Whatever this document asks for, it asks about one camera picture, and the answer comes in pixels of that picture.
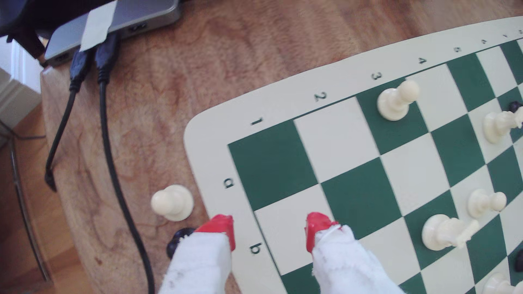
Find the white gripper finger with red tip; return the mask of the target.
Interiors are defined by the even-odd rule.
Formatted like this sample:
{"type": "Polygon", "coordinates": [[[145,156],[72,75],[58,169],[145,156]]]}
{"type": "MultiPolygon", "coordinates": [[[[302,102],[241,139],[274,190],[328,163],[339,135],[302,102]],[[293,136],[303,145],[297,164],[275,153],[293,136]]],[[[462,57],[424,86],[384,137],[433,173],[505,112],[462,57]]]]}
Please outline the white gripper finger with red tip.
{"type": "Polygon", "coordinates": [[[378,258],[354,236],[350,226],[310,212],[305,222],[306,250],[321,293],[404,293],[378,258]]]}
{"type": "Polygon", "coordinates": [[[159,293],[225,293],[235,250],[233,217],[216,215],[184,237],[159,293]]]}

